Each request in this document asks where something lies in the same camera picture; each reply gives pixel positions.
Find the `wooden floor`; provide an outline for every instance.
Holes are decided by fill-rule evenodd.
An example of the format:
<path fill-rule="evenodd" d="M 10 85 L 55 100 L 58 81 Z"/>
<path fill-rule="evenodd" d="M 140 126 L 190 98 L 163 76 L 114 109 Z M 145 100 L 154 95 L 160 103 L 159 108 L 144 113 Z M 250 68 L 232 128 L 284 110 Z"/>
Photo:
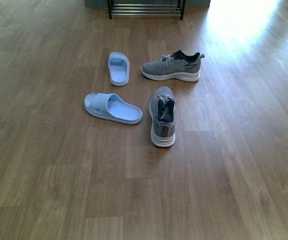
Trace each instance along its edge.
<path fill-rule="evenodd" d="M 198 83 L 141 65 L 205 54 Z M 109 82 L 108 56 L 131 63 Z M 150 140 L 160 86 L 176 142 Z M 92 117 L 116 93 L 144 117 Z M 108 19 L 83 0 L 0 0 L 0 240 L 288 240 L 288 0 L 212 0 L 184 20 Z"/>

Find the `wall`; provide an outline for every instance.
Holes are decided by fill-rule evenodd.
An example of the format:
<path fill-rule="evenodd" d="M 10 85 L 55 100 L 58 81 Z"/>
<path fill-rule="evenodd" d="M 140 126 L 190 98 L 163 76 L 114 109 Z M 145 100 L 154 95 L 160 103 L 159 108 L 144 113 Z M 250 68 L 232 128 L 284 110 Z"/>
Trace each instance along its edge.
<path fill-rule="evenodd" d="M 175 4 L 176 0 L 114 0 L 115 4 Z M 185 7 L 209 7 L 210 0 L 186 0 Z M 85 0 L 87 7 L 107 7 L 107 0 Z"/>

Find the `sneaker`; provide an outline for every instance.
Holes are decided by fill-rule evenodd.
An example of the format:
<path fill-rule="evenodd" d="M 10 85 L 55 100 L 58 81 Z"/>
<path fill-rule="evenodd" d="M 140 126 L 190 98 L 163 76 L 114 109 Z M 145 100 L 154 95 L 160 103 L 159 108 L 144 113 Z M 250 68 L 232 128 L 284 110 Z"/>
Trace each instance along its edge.
<path fill-rule="evenodd" d="M 157 81 L 179 79 L 196 82 L 200 78 L 200 59 L 204 57 L 205 55 L 199 52 L 193 56 L 187 56 L 179 50 L 172 55 L 163 55 L 158 61 L 144 63 L 142 73 L 149 79 Z"/>
<path fill-rule="evenodd" d="M 175 100 L 172 91 L 166 86 L 160 87 L 149 103 L 152 118 L 150 137 L 158 147 L 170 147 L 175 142 Z"/>

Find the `light blue slide sandal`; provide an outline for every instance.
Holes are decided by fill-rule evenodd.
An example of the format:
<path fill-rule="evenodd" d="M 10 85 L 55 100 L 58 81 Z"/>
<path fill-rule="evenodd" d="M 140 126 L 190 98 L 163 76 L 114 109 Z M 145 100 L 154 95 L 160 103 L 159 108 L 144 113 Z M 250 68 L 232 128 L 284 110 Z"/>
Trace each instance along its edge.
<path fill-rule="evenodd" d="M 142 111 L 124 102 L 117 94 L 90 93 L 84 106 L 91 115 L 122 124 L 134 125 L 143 118 Z"/>
<path fill-rule="evenodd" d="M 114 86 L 124 86 L 129 81 L 129 60 L 121 52 L 112 52 L 108 58 L 110 83 Z"/>

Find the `shoe opening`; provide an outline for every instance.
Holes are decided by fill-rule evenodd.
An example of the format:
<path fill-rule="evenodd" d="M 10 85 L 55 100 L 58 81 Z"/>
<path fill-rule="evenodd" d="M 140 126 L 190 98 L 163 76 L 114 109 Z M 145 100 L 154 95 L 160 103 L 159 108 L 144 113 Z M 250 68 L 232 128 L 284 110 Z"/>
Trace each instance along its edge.
<path fill-rule="evenodd" d="M 173 99 L 169 99 L 167 102 L 162 99 L 158 100 L 158 120 L 172 123 L 174 121 L 174 107 L 175 101 Z"/>

